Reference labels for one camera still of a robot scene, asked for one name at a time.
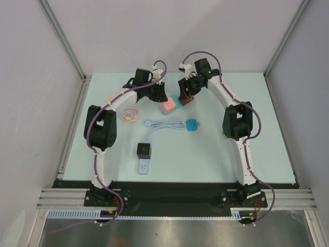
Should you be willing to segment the dark red cube socket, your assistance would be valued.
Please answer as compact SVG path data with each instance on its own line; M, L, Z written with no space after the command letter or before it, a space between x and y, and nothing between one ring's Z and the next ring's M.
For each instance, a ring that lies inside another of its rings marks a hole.
M179 102L182 106L185 106L185 105L187 105L188 103L190 103L191 101L194 100L194 96L193 95L191 95L189 97L179 96L178 100L179 100Z

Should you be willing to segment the teal triangular power strip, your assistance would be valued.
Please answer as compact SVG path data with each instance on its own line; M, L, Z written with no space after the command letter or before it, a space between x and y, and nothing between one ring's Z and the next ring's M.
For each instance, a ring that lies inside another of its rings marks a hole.
M177 95L171 95L168 97L167 101L161 103L161 111L163 115L168 115L175 110L178 110L182 107L181 102L178 99Z

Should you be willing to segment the pink cube socket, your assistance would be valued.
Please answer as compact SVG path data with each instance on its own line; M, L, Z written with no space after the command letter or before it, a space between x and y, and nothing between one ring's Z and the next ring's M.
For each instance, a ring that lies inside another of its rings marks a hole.
M161 103L161 110L164 114L169 114L173 112L176 108L176 103L172 97L169 97L167 101Z

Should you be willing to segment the black cube socket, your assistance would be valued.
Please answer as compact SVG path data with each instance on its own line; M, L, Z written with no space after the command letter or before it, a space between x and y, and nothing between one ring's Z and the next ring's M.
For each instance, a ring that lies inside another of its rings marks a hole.
M136 154L140 160L151 159L151 144L150 143L138 143Z

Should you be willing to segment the light blue power strip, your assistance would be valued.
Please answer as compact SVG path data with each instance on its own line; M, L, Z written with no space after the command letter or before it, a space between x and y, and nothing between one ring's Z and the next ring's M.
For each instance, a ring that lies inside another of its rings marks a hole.
M144 140L141 143L151 143L149 140ZM138 159L138 173L141 175L149 174L150 160L140 160Z

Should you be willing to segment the pink round power strip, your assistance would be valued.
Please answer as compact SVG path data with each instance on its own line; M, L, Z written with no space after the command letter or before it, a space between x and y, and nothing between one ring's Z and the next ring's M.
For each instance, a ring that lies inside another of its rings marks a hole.
M115 97L117 97L118 94L112 94L107 98L107 102L111 102Z

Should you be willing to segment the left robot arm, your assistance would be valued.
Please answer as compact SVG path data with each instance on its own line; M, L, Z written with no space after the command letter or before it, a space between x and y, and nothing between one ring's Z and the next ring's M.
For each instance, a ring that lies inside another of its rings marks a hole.
M112 203L118 194L108 187L112 178L105 171L105 154L117 138L117 113L146 97L160 103L168 100L165 83L162 81L166 69L136 69L135 76L122 86L121 92L102 107L91 105L87 111L84 138L87 146L93 151L94 177L92 185L99 188L96 200L104 206Z

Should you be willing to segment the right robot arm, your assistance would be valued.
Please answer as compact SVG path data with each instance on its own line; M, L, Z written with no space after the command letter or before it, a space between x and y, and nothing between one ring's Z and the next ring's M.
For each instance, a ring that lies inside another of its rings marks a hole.
M178 82L181 105L190 103L205 87L225 108L222 129L232 143L238 165L237 201L242 206L250 206L261 194L260 182L252 176L253 164L248 157L253 129L252 104L241 101L223 80L220 70L212 69L206 58L197 60L194 65L182 63L179 70L185 74Z

